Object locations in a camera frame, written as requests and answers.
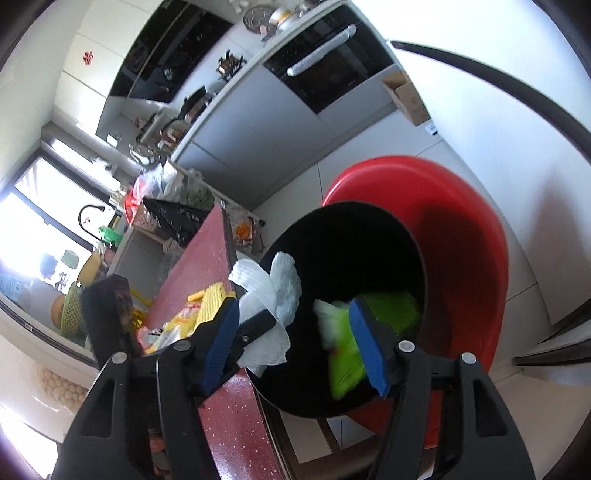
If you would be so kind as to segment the yellow snack bag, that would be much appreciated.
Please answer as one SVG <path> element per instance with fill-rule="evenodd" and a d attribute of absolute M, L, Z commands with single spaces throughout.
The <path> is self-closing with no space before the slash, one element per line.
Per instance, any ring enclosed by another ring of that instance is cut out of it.
<path fill-rule="evenodd" d="M 211 284 L 187 297 L 184 307 L 161 328 L 156 340 L 145 350 L 147 354 L 190 337 L 197 327 L 214 320 L 226 298 L 236 298 L 235 292 L 226 290 L 222 282 Z"/>

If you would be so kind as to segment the green woven basket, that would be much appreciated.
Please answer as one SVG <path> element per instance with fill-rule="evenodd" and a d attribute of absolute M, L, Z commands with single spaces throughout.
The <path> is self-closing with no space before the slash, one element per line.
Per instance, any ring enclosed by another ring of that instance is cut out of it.
<path fill-rule="evenodd" d="M 60 317 L 61 334 L 66 338 L 75 338 L 83 331 L 81 294 L 83 285 L 72 283 L 65 295 Z"/>

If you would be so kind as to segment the grey lower cabinets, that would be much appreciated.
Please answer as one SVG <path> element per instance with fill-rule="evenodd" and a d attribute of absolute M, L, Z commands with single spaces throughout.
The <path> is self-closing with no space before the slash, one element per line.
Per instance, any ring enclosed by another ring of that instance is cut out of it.
<path fill-rule="evenodd" d="M 204 115 L 176 164 L 249 209 L 394 112 L 382 73 L 312 112 L 265 67 L 253 68 Z"/>

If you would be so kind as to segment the black trash bin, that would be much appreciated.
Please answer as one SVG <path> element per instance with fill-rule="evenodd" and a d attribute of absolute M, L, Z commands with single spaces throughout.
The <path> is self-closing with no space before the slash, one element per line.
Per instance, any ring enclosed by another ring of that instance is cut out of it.
<path fill-rule="evenodd" d="M 297 220 L 270 246 L 259 266 L 269 271 L 278 252 L 294 258 L 303 293 L 294 322 L 287 326 L 287 360 L 252 375 L 254 388 L 277 409 L 304 418 L 338 417 L 373 401 L 378 393 L 368 379 L 341 399 L 332 397 L 329 352 L 322 347 L 312 304 L 410 294 L 423 311 L 426 274 L 412 234 L 380 207 L 339 202 Z"/>

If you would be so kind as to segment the round silver steamer rack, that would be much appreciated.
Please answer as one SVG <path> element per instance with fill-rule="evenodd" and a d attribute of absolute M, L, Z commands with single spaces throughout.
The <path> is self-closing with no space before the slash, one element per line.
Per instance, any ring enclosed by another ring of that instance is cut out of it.
<path fill-rule="evenodd" d="M 259 35 L 266 35 L 271 30 L 270 17 L 276 9 L 270 5 L 255 5 L 245 11 L 242 23 L 247 30 Z"/>

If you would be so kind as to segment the red plastic bag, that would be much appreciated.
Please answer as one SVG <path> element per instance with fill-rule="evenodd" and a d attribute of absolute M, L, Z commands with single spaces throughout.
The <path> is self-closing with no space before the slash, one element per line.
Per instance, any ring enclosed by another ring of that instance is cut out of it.
<path fill-rule="evenodd" d="M 125 220 L 131 224 L 135 214 L 142 203 L 143 197 L 152 192 L 152 182 L 144 176 L 136 179 L 134 185 L 127 191 L 123 197 L 122 209 Z"/>

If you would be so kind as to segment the clear plastic bag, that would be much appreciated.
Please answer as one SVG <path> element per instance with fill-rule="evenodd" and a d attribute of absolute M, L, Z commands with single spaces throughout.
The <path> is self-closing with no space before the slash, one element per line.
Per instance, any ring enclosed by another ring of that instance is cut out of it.
<path fill-rule="evenodd" d="M 184 175 L 169 162 L 158 164 L 153 170 L 141 174 L 133 185 L 133 195 L 142 200 L 152 198 L 176 202 L 180 198 Z"/>

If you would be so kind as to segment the green snack wrapper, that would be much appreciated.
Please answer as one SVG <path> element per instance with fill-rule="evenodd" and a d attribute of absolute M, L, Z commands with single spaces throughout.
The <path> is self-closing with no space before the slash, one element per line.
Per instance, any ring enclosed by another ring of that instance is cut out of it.
<path fill-rule="evenodd" d="M 368 294 L 362 299 L 376 319 L 388 325 L 401 339 L 412 338 L 421 314 L 412 295 Z M 342 399 L 367 377 L 360 349 L 349 323 L 349 303 L 315 300 L 315 315 L 322 346 L 329 352 L 329 385 L 332 397 Z"/>

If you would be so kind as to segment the black sink faucet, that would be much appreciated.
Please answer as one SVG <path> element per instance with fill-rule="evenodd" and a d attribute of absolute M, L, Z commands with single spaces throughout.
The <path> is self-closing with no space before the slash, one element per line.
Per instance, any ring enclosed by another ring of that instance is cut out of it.
<path fill-rule="evenodd" d="M 102 241 L 102 227 L 108 227 L 114 211 L 106 205 L 84 206 L 78 215 L 79 227 L 89 241 Z"/>

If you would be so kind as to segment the white paper towel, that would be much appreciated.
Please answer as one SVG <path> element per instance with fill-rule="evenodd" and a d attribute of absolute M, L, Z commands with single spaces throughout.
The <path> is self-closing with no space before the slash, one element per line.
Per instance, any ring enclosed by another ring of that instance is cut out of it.
<path fill-rule="evenodd" d="M 238 366 L 251 371 L 257 377 L 270 366 L 287 362 L 290 336 L 287 327 L 294 322 L 301 299 L 301 279 L 296 262 L 290 254 L 278 252 L 273 257 L 270 273 L 252 259 L 235 262 L 229 280 L 245 289 L 239 299 L 239 324 L 259 313 L 273 317 L 271 328 L 249 346 L 245 347 Z"/>

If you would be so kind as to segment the black range hood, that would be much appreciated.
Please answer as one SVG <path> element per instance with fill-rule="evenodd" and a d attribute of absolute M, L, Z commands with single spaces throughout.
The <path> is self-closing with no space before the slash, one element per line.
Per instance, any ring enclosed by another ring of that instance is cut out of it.
<path fill-rule="evenodd" d="M 187 1 L 164 1 L 128 51 L 109 94 L 168 103 L 231 23 Z"/>

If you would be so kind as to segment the black built-in oven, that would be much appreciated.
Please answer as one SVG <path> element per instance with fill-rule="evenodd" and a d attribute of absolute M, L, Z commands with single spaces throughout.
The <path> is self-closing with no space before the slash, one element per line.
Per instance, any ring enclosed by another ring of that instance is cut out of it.
<path fill-rule="evenodd" d="M 369 24 L 342 5 L 291 39 L 264 66 L 320 113 L 393 64 Z"/>

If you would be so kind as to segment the black plastic bag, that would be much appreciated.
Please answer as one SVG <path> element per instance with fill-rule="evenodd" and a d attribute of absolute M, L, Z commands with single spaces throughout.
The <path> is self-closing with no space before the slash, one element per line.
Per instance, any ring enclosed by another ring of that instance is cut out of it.
<path fill-rule="evenodd" d="M 143 198 L 142 203 L 159 227 L 182 248 L 189 245 L 211 212 L 211 209 L 204 210 L 153 198 Z"/>

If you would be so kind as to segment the cardboard box on floor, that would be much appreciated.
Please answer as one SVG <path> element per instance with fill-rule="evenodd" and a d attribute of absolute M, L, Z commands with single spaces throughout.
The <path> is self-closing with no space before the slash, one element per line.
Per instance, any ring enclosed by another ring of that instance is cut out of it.
<path fill-rule="evenodd" d="M 431 119 L 415 85 L 404 70 L 394 70 L 385 75 L 382 83 L 394 104 L 413 125 L 419 126 Z"/>

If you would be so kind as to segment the white upper cabinets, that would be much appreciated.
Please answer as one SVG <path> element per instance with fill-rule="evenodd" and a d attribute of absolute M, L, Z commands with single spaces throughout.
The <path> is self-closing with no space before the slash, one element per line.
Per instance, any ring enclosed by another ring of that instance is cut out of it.
<path fill-rule="evenodd" d="M 40 138 L 60 112 L 98 126 L 115 75 L 156 1 L 4 1 L 1 4 L 1 160 Z"/>

